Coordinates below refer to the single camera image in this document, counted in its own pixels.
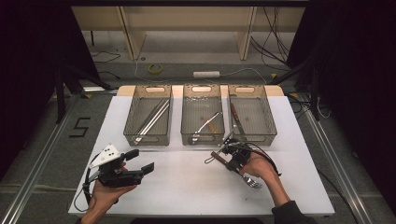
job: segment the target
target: gray floor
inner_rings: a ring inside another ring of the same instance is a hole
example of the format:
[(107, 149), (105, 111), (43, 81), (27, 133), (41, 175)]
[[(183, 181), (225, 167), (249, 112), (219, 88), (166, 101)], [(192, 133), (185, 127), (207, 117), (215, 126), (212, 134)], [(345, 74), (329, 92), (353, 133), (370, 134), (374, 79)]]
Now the gray floor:
[[(94, 32), (94, 47), (91, 46), (90, 33), (84, 32), (83, 34), (92, 54), (100, 51), (120, 54), (118, 59), (110, 63), (96, 64), (98, 71), (111, 72), (120, 77), (120, 79), (116, 79), (109, 73), (100, 74), (104, 82), (113, 86), (143, 83), (179, 84), (185, 82), (207, 82), (207, 80), (191, 79), (193, 71), (217, 70), (221, 74), (230, 74), (240, 69), (248, 68), (248, 70), (235, 75), (210, 80), (217, 83), (263, 83), (262, 78), (252, 69), (260, 72), (260, 76), (267, 81), (271, 80), (271, 74), (280, 76), (284, 73), (263, 65), (261, 55), (253, 48), (249, 49), (247, 60), (240, 61), (234, 34), (232, 33), (148, 33), (142, 53), (139, 60), (137, 60), (137, 70), (136, 63), (129, 59), (121, 33)], [(257, 33), (254, 36), (262, 43), (266, 34)], [(292, 39), (293, 34), (282, 34), (282, 40), (286, 46), (291, 44)], [(270, 40), (268, 49), (272, 52), (277, 52), (274, 40)], [(98, 56), (94, 56), (93, 59), (97, 62), (105, 62), (114, 57), (114, 55), (101, 53)], [(265, 62), (273, 66), (279, 66), (277, 61), (274, 60), (266, 59)], [(156, 77), (147, 71), (148, 66), (152, 63), (162, 63), (164, 67), (163, 72)], [(294, 81), (292, 78), (282, 83), (283, 91), (293, 91)], [(84, 86), (93, 86), (86, 81), (81, 83)], [(99, 92), (88, 95), (88, 97), (77, 98), (62, 135), (50, 154), (33, 193), (21, 211), (18, 223), (74, 223), (76, 218), (68, 215), (67, 211), (70, 206), (73, 206), (72, 199), (78, 182), (83, 175), (85, 165), (113, 95), (115, 95), (115, 92)], [(74, 101), (67, 98), (66, 102), (71, 105)], [(297, 104), (292, 104), (292, 106), (295, 110), (299, 109)], [(43, 148), (46, 147), (52, 130), (55, 128), (56, 112), (56, 99), (51, 98), (35, 132), (27, 142), (25, 150), (21, 151), (3, 178), (0, 184), (0, 217), (6, 214), (8, 207), (19, 192), (20, 186), (35, 166)], [(303, 112), (296, 113), (296, 118), (298, 118), (314, 163), (340, 189), (342, 186), (338, 183), (329, 158), (324, 153), (322, 145), (316, 138), (309, 121), (307, 116), (309, 112), (302, 114)], [(328, 111), (323, 109), (323, 113), (327, 114)], [(82, 133), (82, 130), (74, 129), (78, 118), (90, 118), (80, 123), (80, 126), (89, 127), (89, 129), (85, 137), (72, 138), (70, 135)], [(395, 216), (389, 210), (359, 159), (352, 156), (348, 141), (345, 139), (345, 135), (339, 128), (334, 116), (330, 115), (327, 119), (322, 118), (319, 123), (329, 138), (333, 150), (342, 163), (353, 188), (362, 199), (371, 221), (373, 223), (396, 223)], [(324, 178), (322, 178), (322, 182), (335, 208), (335, 214), (331, 217), (316, 217), (316, 220), (319, 223), (353, 223), (354, 220), (350, 211), (332, 185)], [(264, 223), (273, 223), (271, 217), (261, 217), (261, 220)], [(129, 223), (130, 221), (129, 217), (105, 217), (101, 223)]]

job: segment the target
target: floor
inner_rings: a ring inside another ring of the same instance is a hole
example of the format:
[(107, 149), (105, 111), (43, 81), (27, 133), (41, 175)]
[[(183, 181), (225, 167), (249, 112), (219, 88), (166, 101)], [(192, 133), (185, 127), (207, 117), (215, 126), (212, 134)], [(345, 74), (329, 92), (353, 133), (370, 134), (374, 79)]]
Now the floor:
[[(122, 33), (93, 32), (94, 46), (91, 43), (91, 33), (83, 34), (98, 71), (101, 72), (101, 79), (114, 86), (157, 80), (156, 77), (145, 74), (147, 65), (152, 63), (167, 66), (160, 78), (170, 83), (183, 82), (183, 78), (191, 77), (192, 71), (199, 71), (200, 68), (218, 70), (221, 74), (231, 74), (241, 68), (253, 68), (260, 71), (260, 76), (253, 70), (248, 70), (251, 74), (247, 76), (259, 81), (263, 78), (269, 81), (273, 76), (284, 73), (282, 70), (265, 67), (262, 55), (251, 46), (247, 60), (241, 61), (233, 33), (150, 32), (139, 59), (135, 62), (129, 58)], [(263, 43), (267, 35), (253, 34), (259, 43)], [(292, 39), (293, 34), (282, 34), (282, 41), (287, 48), (290, 47)], [(269, 39), (266, 47), (278, 57), (282, 56), (278, 53), (273, 38)], [(282, 67), (276, 60), (266, 58), (265, 62), (274, 67)], [(238, 80), (240, 75), (235, 74), (233, 78), (233, 81)], [(283, 91), (294, 91), (294, 81), (295, 78), (292, 78), (282, 83)], [(81, 83), (84, 87), (93, 86), (86, 81)], [(17, 209), (17, 223), (73, 223), (76, 220), (67, 211), (73, 205), (76, 183), (79, 182), (91, 154), (90, 146), (94, 144), (99, 133), (106, 107), (115, 94), (115, 91), (96, 92), (83, 97), (66, 94), (70, 116), (65, 119), (63, 126), (55, 125), (56, 98), (49, 99), (48, 108), (27, 142), (26, 149), (20, 153), (0, 183), (0, 217), (4, 218), (15, 199), (27, 192), (24, 203), (17, 206), (20, 209)], [(305, 94), (300, 93), (298, 97), (301, 101), (307, 100)], [(315, 217), (317, 222), (353, 223), (354, 214), (360, 223), (396, 223), (395, 216), (360, 164), (359, 158), (354, 156), (336, 117), (326, 108), (325, 100), (320, 104), (322, 117), (319, 122), (312, 119), (307, 107), (290, 104), (296, 112), (314, 163), (325, 174), (321, 176), (322, 182), (335, 209), (335, 214), (331, 217)], [(74, 129), (75, 120), (81, 117), (90, 118), (82, 119), (79, 124), (89, 126), (89, 131), (83, 139), (70, 138), (70, 135), (81, 134), (81, 130)], [(55, 135), (54, 131), (59, 131), (60, 134)], [(28, 186), (26, 182), (32, 176), (37, 181), (33, 186)], [(353, 213), (334, 187), (340, 189), (346, 200), (352, 204)], [(260, 217), (259, 220), (273, 223), (271, 217)], [(130, 221), (129, 217), (105, 217), (101, 223)]]

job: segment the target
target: power strip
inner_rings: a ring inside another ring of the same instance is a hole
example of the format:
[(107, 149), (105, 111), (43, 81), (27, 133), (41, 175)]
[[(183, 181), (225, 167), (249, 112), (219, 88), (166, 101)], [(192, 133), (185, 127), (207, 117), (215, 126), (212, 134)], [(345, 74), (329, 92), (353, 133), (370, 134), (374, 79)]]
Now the power strip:
[(194, 72), (192, 75), (195, 78), (220, 77), (220, 72), (219, 71)]

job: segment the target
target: metal rail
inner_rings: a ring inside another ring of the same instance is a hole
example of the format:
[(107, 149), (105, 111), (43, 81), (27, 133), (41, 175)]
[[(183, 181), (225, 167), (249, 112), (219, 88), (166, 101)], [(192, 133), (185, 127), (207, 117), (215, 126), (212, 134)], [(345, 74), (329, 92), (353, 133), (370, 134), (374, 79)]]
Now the metal rail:
[[(308, 101), (307, 97), (302, 96), (303, 101)], [(369, 214), (367, 213), (367, 209), (361, 200), (358, 192), (356, 191), (355, 187), (353, 186), (352, 181), (350, 180), (349, 176), (347, 175), (344, 166), (340, 162), (335, 153), (334, 149), (332, 148), (332, 144), (327, 137), (325, 131), (323, 130), (319, 121), (316, 121), (314, 116), (310, 111), (307, 111), (306, 116), (311, 124), (312, 129), (317, 136), (321, 148), (323, 149), (330, 166), (332, 167), (332, 171), (334, 172), (337, 181), (339, 182), (342, 191), (344, 192), (344, 196), (346, 197), (347, 201), (349, 202), (353, 213), (357, 217), (360, 224), (366, 223), (373, 223), (370, 219)]]
[(2, 219), (2, 224), (17, 223), (24, 206), (27, 204), (27, 201), (29, 200), (32, 191), (35, 188), (35, 183), (37, 183), (44, 168), (46, 167), (47, 161), (50, 159), (50, 155), (52, 154), (53, 149), (55, 149), (56, 144), (58, 143), (58, 140), (64, 130), (64, 126), (68, 121), (70, 112), (72, 111), (78, 100), (79, 95), (72, 95), (72, 97), (70, 98), (70, 103), (66, 108), (64, 118), (60, 123), (55, 125), (55, 128), (53, 129), (49, 140), (47, 141), (40, 155), (38, 156), (38, 159), (35, 162), (32, 171), (26, 177), (26, 180), (22, 184), (19, 192), (8, 207), (6, 215)]

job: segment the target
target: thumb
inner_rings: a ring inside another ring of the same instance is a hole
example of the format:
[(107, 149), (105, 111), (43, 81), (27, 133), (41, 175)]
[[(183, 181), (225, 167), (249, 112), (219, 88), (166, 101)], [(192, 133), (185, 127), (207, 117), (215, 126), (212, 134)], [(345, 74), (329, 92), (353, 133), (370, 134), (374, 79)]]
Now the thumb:
[(242, 167), (241, 169), (239, 169), (239, 174), (240, 175), (244, 175), (245, 174), (245, 167)]

